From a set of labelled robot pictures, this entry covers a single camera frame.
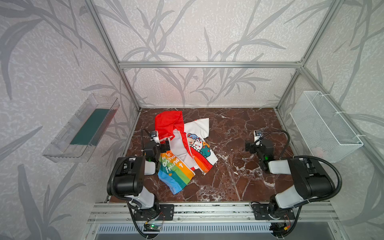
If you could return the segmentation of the colourful rainbow kids jacket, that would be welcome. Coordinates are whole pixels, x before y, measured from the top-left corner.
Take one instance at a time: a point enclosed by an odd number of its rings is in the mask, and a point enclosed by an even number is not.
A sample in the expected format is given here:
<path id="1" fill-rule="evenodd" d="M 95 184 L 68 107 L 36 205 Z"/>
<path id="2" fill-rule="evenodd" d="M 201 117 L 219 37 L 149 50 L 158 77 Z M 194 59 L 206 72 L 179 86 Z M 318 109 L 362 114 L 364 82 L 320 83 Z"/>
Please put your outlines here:
<path id="1" fill-rule="evenodd" d="M 210 119 L 184 122 L 181 111 L 167 111 L 155 117 L 155 131 L 168 150 L 160 155 L 159 179 L 173 195 L 181 192 L 199 170 L 207 174 L 218 162 L 213 148 L 207 143 Z"/>

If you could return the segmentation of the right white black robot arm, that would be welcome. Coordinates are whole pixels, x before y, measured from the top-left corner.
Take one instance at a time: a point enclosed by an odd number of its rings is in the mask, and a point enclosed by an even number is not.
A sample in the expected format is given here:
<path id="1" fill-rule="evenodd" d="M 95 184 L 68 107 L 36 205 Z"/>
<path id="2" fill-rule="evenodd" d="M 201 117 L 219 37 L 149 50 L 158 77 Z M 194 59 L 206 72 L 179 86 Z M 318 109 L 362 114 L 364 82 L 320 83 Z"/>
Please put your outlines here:
<path id="1" fill-rule="evenodd" d="M 343 185 L 342 176 L 334 165 L 314 156 L 294 156 L 275 160 L 274 145 L 261 139 L 247 141 L 245 151 L 255 154 L 262 170 L 273 175 L 289 175 L 293 185 L 285 191 L 271 196 L 263 204 L 260 214 L 279 220 L 294 208 L 313 202 L 325 201 L 336 196 Z"/>

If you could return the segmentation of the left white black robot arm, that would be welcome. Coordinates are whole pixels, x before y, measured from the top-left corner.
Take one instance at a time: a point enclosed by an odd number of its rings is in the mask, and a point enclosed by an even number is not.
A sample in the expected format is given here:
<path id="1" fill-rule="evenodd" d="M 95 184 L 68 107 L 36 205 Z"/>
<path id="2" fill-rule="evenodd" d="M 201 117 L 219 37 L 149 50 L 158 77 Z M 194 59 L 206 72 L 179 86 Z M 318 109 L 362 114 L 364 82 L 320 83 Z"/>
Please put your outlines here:
<path id="1" fill-rule="evenodd" d="M 137 213 L 159 213 L 159 201 L 147 190 L 144 181 L 145 176 L 159 172 L 161 154 L 169 150 L 168 141 L 151 141 L 144 146 L 142 156 L 118 158 L 107 183 L 108 195 L 127 202 Z"/>

